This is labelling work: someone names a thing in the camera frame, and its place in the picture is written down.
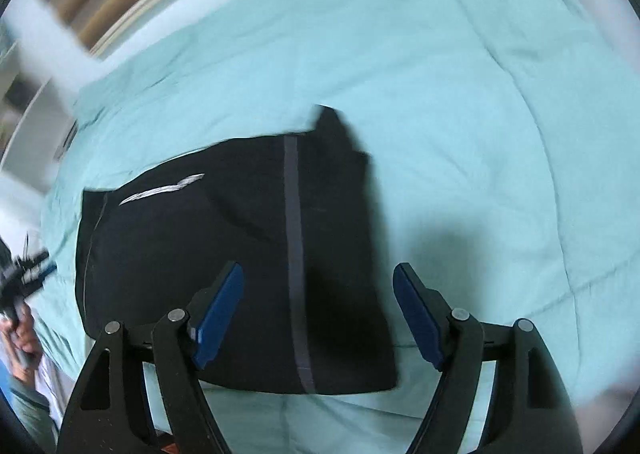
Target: light blue bedsheet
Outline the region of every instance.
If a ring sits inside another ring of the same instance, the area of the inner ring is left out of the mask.
[[[478,319],[530,317],[576,403],[636,359],[640,81],[576,0],[236,0],[76,104],[81,129],[43,214],[60,274],[35,301],[68,374],[87,353],[74,297],[82,190],[228,138],[306,129],[317,103],[342,111],[372,155],[401,385],[340,398],[209,389],[235,452],[404,452],[438,377],[390,290],[401,261]],[[151,368],[148,381],[166,427]]]

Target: black garment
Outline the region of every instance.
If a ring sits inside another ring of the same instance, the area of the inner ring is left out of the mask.
[[[155,322],[235,260],[244,297],[202,380],[283,394],[395,387],[366,172],[367,156],[323,108],[310,132],[225,141],[116,191],[85,191],[76,258],[85,331]],[[158,187],[169,188],[149,195]]]

